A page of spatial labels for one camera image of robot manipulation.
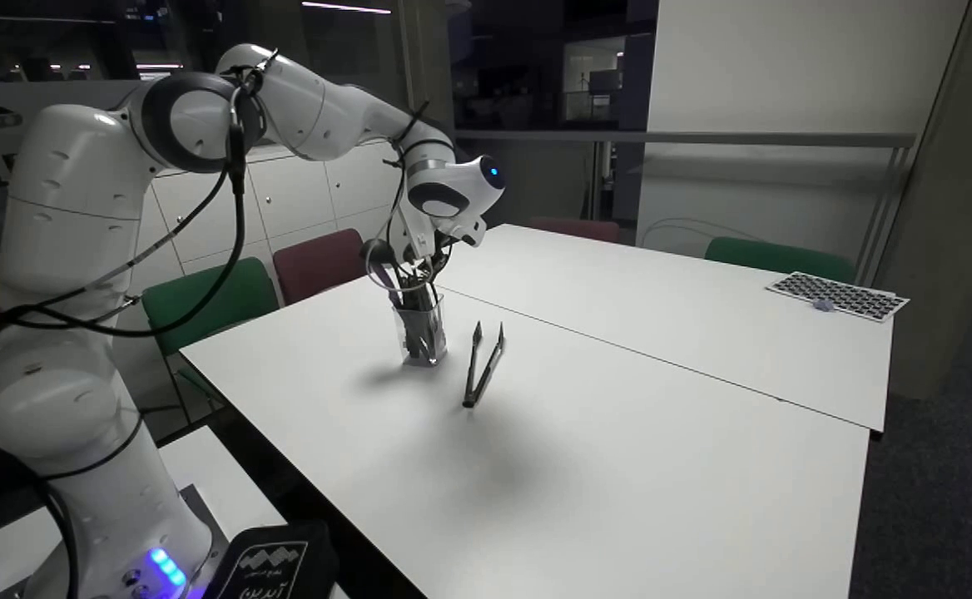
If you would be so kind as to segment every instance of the black cable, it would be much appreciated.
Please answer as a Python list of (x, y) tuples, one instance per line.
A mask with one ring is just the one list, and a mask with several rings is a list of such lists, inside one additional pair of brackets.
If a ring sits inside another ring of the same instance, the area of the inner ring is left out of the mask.
[[(245, 136), (244, 136), (244, 122), (238, 117), (233, 117), (229, 152), (226, 156), (229, 156), (229, 163), (220, 174), (218, 187), (207, 193), (207, 199), (177, 229), (170, 229), (151, 250), (143, 250), (139, 258), (128, 260), (125, 265), (105, 273), (100, 281), (95, 281), (88, 288), (67, 289), (60, 298), (42, 299), (42, 304), (2, 309), (0, 312), (0, 329), (10, 327), (10, 324), (20, 324), (28, 329), (95, 329), (95, 332), (110, 332), (110, 335), (161, 335), (166, 329), (177, 329), (177, 327), (191, 324), (220, 293), (220, 288), (233, 273), (233, 265), (238, 265), (238, 260), (244, 252), (244, 244), (245, 244), (245, 210), (244, 210), (244, 198), (245, 198), (245, 183), (244, 183), (244, 175), (245, 175)], [(54, 304), (82, 298), (95, 288), (100, 288), (100, 282), (108, 282), (108, 281), (133, 270), (138, 264), (143, 264), (147, 258), (153, 258), (164, 244), (170, 244), (174, 238), (181, 238), (212, 204), (212, 198), (220, 193), (220, 187), (222, 187), (226, 175), (229, 175), (233, 204), (238, 204), (238, 240), (233, 240), (233, 252), (229, 252), (222, 273), (218, 275), (218, 282), (207, 289), (207, 298), (194, 309), (188, 309), (181, 319), (174, 319), (166, 327), (156, 327), (156, 329), (115, 329), (115, 327), (100, 327), (100, 324), (89, 324), (89, 319), (75, 319), (67, 312), (51, 309)], [(30, 312), (46, 312), (51, 319), (60, 319), (60, 327), (58, 324), (28, 324), (25, 316), (30, 316)], [(79, 566), (76, 566), (79, 550), (76, 550), (76, 537), (75, 537), (75, 527), (71, 527), (71, 514), (67, 514), (65, 499), (58, 493), (51, 493), (46, 478), (82, 476), (89, 469), (108, 467), (110, 458), (117, 458), (138, 441), (139, 431), (143, 431), (143, 417), (133, 424), (133, 433), (110, 457), (105, 457), (105, 458), (96, 458), (96, 462), (89, 462), (82, 469), (58, 473), (58, 476), (36, 476), (32, 469), (28, 469), (28, 462), (20, 462), (17, 457), (10, 457), (10, 453), (0, 451), (0, 457), (7, 457), (15, 467), (20, 467), (32, 478), (32, 488), (41, 493), (42, 507), (51, 509), (51, 516), (54, 516), (60, 537), (65, 537), (65, 546), (67, 546), (67, 577), (71, 577), (67, 599), (79, 599)]]
[[(233, 141), (229, 141), (229, 163), (226, 163), (226, 174), (229, 174), (229, 187), (233, 187), (233, 210), (238, 210), (238, 233), (233, 233), (233, 250), (220, 270), (220, 275), (212, 281), (212, 288), (174, 324), (164, 324), (164, 327), (151, 327), (151, 329), (117, 329), (117, 327), (100, 327), (95, 319), (76, 319), (76, 316), (67, 316), (67, 312), (58, 312), (51, 307), (32, 307), (32, 312), (42, 312), (58, 324), (65, 324), (65, 329), (89, 329), (89, 332), (108, 332), (108, 335), (164, 335), (170, 329), (181, 329), (182, 324), (191, 324), (194, 316), (201, 316), (201, 309), (207, 309), (212, 304), (212, 298), (222, 289), (222, 282), (229, 281), (233, 265), (241, 264), (244, 258), (244, 245), (245, 245), (245, 146), (244, 146), (244, 129), (233, 126)], [(28, 327), (28, 329), (41, 329), (41, 324), (30, 324), (25, 316), (15, 319), (17, 327)]]
[(392, 204), (389, 204), (389, 217), (385, 217), (385, 245), (392, 245), (389, 244), (389, 229), (392, 229), (392, 217), (395, 217), (395, 208), (399, 208), (403, 191), (406, 191), (406, 174), (399, 171), (395, 193), (392, 193)]
[(410, 122), (389, 141), (389, 146), (399, 146), (399, 144), (417, 129), (417, 122), (427, 117), (427, 109), (429, 109), (429, 99), (422, 99), (422, 102), (412, 109)]
[(151, 417), (151, 412), (182, 412), (182, 406), (139, 406), (139, 417)]
[(51, 478), (75, 478), (75, 476), (95, 473), (95, 469), (115, 462), (115, 458), (117, 458), (117, 457), (119, 457), (119, 453), (139, 435), (139, 431), (143, 431), (143, 417), (133, 418), (133, 431), (128, 433), (128, 441), (125, 441), (115, 453), (108, 453), (105, 458), (88, 462), (88, 467), (79, 467), (79, 469), (67, 469), (67, 473), (41, 476), (41, 478), (51, 484)]
[(46, 488), (46, 484), (36, 488), (42, 497), (46, 514), (58, 523), (58, 534), (65, 539), (65, 558), (67, 558), (67, 599), (79, 599), (79, 542), (71, 527), (67, 507), (58, 493)]
[(139, 265), (139, 264), (147, 264), (161, 245), (166, 245), (166, 244), (174, 244), (207, 208), (212, 208), (212, 199), (218, 199), (218, 193), (222, 191), (222, 179), (226, 179), (226, 171), (220, 171), (220, 175), (218, 175), (218, 183), (212, 183), (212, 191), (166, 233), (166, 238), (161, 238), (156, 244), (151, 244), (143, 252), (138, 252), (133, 260), (128, 260), (128, 264), (119, 264), (117, 270), (110, 270), (110, 273), (105, 273), (105, 275), (96, 275), (96, 281), (89, 281), (89, 282), (82, 282), (82, 288), (76, 288), (76, 289), (67, 289), (67, 293), (60, 293), (60, 298), (51, 298), (51, 299), (42, 299), (42, 304), (32, 304), (30, 309), (42, 309), (42, 307), (54, 307), (54, 304), (67, 304), (67, 299), (75, 299), (75, 298), (82, 298), (82, 293), (89, 293), (95, 288), (100, 288), (100, 282), (108, 282), (108, 281), (115, 281), (115, 275), (119, 275), (119, 273), (128, 273), (128, 270), (133, 270), (133, 265)]
[(454, 156), (456, 156), (456, 146), (454, 144), (446, 144), (446, 141), (417, 141), (417, 144), (410, 144), (406, 151), (399, 151), (399, 168), (406, 168), (406, 156), (412, 152), (412, 151), (421, 151), (421, 146), (446, 146)]

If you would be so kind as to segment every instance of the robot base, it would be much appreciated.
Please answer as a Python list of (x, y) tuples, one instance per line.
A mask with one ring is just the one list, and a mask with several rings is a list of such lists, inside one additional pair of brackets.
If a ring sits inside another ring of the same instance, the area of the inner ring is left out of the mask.
[[(207, 558), (204, 573), (194, 580), (194, 585), (188, 585), (182, 596), (181, 596), (181, 599), (201, 599), (201, 596), (207, 596), (207, 585), (209, 585), (209, 580), (212, 580), (212, 573), (218, 573), (218, 566), (220, 566), (229, 539), (222, 537), (218, 516), (209, 514), (209, 507), (196, 493), (196, 486), (188, 486), (181, 497), (191, 507), (191, 514), (212, 528), (209, 558)], [(17, 585), (2, 588), (0, 599), (36, 599), (30, 591), (30, 585), (36, 580), (54, 580), (51, 588), (67, 588), (67, 553), (65, 553), (65, 542), (46, 555), (46, 564), (41, 566), (41, 573), (32, 573), (30, 580), (20, 580)]]

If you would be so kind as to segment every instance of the metal tweezers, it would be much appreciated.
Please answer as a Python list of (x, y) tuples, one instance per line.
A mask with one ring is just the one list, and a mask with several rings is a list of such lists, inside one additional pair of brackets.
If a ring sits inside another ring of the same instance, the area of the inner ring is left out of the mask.
[(477, 324), (474, 361), (470, 361), (470, 365), (466, 365), (466, 382), (464, 382), (464, 406), (466, 406), (466, 408), (480, 406), (480, 400), (483, 400), (483, 394), (485, 394), (485, 387), (491, 387), (491, 377), (492, 377), (497, 364), (507, 355), (507, 327), (501, 327), (501, 332), (497, 332), (497, 346), (492, 346), (492, 353), (491, 353), (491, 361), (485, 361), (485, 371), (483, 371), (480, 382), (474, 387), (474, 381), (477, 381), (477, 364), (480, 364), (480, 346), (483, 346), (483, 324)]

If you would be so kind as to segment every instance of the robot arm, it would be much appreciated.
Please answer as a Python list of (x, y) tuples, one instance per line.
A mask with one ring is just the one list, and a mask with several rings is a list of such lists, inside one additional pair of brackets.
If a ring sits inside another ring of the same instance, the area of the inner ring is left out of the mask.
[[(502, 193), (491, 159), (456, 163), (439, 129), (364, 89), (334, 87), (251, 45), (233, 47), (220, 70), (222, 78), (177, 72), (147, 83), (115, 113), (42, 109), (10, 183), (0, 245), (0, 451), (60, 499), (67, 539), (79, 546), (71, 558), (79, 596), (143, 588), (139, 573), (153, 573), (156, 550), (188, 577), (153, 588), (207, 573), (209, 534), (164, 473), (115, 371), (110, 335), (71, 327), (110, 324), (125, 309), (143, 193), (161, 168), (226, 171), (241, 187), (244, 146), (265, 129), (308, 159), (389, 141), (406, 175), (403, 217), (421, 260), (432, 260), (435, 240), (483, 240), (483, 213)], [(30, 596), (60, 596), (71, 585), (65, 555), (46, 558)]]

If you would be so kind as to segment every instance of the white table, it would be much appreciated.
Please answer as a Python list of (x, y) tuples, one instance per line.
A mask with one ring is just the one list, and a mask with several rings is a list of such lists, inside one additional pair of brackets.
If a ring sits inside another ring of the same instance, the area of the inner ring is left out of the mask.
[[(161, 451), (177, 486), (196, 486), (226, 539), (253, 527), (284, 527), (272, 504), (209, 431), (196, 431)], [(51, 514), (36, 509), (0, 528), (0, 588), (28, 580), (60, 542)]]
[[(461, 408), (474, 324), (508, 353)], [(477, 299), (399, 372), (366, 281), (188, 361), (432, 599), (841, 599), (865, 431)]]
[(891, 324), (767, 293), (778, 273), (524, 228), (461, 245), (439, 288), (653, 361), (885, 425)]

